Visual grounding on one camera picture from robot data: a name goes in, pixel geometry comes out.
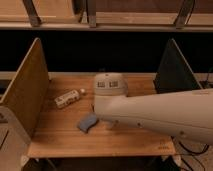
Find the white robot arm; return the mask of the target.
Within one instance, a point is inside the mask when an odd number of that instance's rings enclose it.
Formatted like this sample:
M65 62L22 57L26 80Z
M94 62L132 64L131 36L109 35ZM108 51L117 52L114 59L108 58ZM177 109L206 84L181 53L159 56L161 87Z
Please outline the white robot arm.
M120 73L94 77L94 112L119 122L213 145L213 88L127 96Z

